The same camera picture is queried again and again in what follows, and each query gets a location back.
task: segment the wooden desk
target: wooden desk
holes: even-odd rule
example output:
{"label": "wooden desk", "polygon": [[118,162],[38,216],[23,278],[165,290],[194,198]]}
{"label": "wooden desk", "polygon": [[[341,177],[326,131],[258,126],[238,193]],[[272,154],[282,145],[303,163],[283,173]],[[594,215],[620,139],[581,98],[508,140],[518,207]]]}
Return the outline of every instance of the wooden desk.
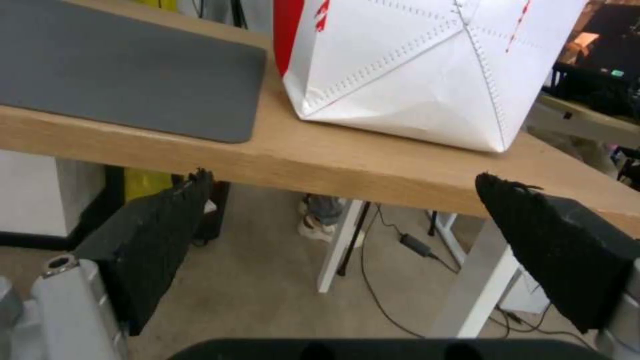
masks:
{"label": "wooden desk", "polygon": [[[563,118],[571,113],[570,118]],[[640,125],[632,119],[593,111],[577,102],[541,94],[527,117],[527,125],[597,142],[634,149],[640,147]]]}
{"label": "wooden desk", "polygon": [[[260,35],[135,3],[81,3],[270,49],[269,41]],[[215,143],[0,106],[0,148],[173,173],[203,167],[226,181],[482,217],[487,214],[476,195],[474,179],[488,171],[542,186],[553,195],[577,199],[628,234],[640,236],[640,194],[529,135],[520,134],[505,154],[483,154],[302,122],[289,104],[273,61],[267,65],[253,138],[247,143]],[[356,217],[357,211],[349,210],[343,222],[352,222]],[[339,258],[347,244],[346,237],[341,235],[341,240],[334,240],[330,258]],[[333,277],[334,264],[327,265],[327,261],[323,273]],[[486,317],[481,313],[474,319],[484,323]]]}

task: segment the white paper bag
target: white paper bag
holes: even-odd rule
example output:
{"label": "white paper bag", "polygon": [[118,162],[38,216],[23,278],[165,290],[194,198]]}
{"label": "white paper bag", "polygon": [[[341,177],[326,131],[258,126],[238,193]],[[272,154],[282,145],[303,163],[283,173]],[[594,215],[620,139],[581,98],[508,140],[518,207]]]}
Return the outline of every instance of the white paper bag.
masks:
{"label": "white paper bag", "polygon": [[303,120],[480,151],[513,142],[585,0],[275,0]]}

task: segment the white sneaker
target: white sneaker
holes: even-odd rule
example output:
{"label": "white sneaker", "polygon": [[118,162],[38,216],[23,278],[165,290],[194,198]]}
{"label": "white sneaker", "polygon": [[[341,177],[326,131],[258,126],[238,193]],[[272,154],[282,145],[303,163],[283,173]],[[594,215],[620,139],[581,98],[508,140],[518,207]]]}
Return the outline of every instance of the white sneaker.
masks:
{"label": "white sneaker", "polygon": [[[335,234],[336,225],[326,226],[320,224],[313,216],[306,215],[300,220],[298,224],[298,234],[311,239],[311,240],[323,240],[330,243],[333,240]],[[358,239],[356,240],[355,247],[361,247],[364,241],[365,233],[360,230]]]}

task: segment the white desk leg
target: white desk leg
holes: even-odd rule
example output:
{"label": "white desk leg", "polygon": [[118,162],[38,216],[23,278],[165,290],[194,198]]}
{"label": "white desk leg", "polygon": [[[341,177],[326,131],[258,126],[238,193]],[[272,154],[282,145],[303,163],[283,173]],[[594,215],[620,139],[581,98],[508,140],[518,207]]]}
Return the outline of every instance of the white desk leg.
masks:
{"label": "white desk leg", "polygon": [[[429,216],[433,217],[433,211],[427,210],[427,212],[429,213]],[[449,251],[451,251],[453,258],[458,262],[458,265],[462,266],[465,262],[465,258],[467,257],[467,253],[462,249],[458,239],[456,239],[456,235],[451,230],[457,216],[458,214],[456,213],[442,213],[438,211],[438,216],[436,217],[436,229],[444,241],[444,244],[449,248]]]}
{"label": "white desk leg", "polygon": [[331,244],[329,244],[329,249],[324,256],[324,263],[322,270],[320,270],[320,276],[318,277],[318,292],[326,293],[329,291],[344,250],[353,237],[356,220],[358,220],[358,214],[360,214],[361,209],[361,200],[347,200],[344,206],[344,212],[333,235],[333,240]]}
{"label": "white desk leg", "polygon": [[511,247],[493,220],[487,220],[429,337],[475,338],[517,270]]}

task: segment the table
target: table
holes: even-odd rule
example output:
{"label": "table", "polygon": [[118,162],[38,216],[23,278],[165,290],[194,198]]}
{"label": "table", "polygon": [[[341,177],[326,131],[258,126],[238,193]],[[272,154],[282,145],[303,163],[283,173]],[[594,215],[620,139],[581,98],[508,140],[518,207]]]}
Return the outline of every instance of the table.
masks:
{"label": "table", "polygon": [[[271,48],[267,38],[255,33],[135,3],[77,2],[135,19]],[[321,292],[328,290],[353,235],[362,199],[488,217],[474,187],[474,179],[481,172],[577,199],[620,229],[640,236],[638,193],[527,134],[519,134],[505,154],[485,154],[302,122],[289,104],[272,57],[266,65],[249,142],[215,143],[0,106],[0,149],[176,174],[202,167],[212,170],[218,180],[356,199],[349,202],[325,257],[318,278]],[[432,335],[477,335],[515,271],[515,259],[509,252],[500,232],[487,227],[458,276],[452,300],[436,321],[439,331]]]}
{"label": "table", "polygon": [[640,125],[612,117],[573,101],[541,94],[527,117],[527,125],[597,142],[635,149],[640,147]]}

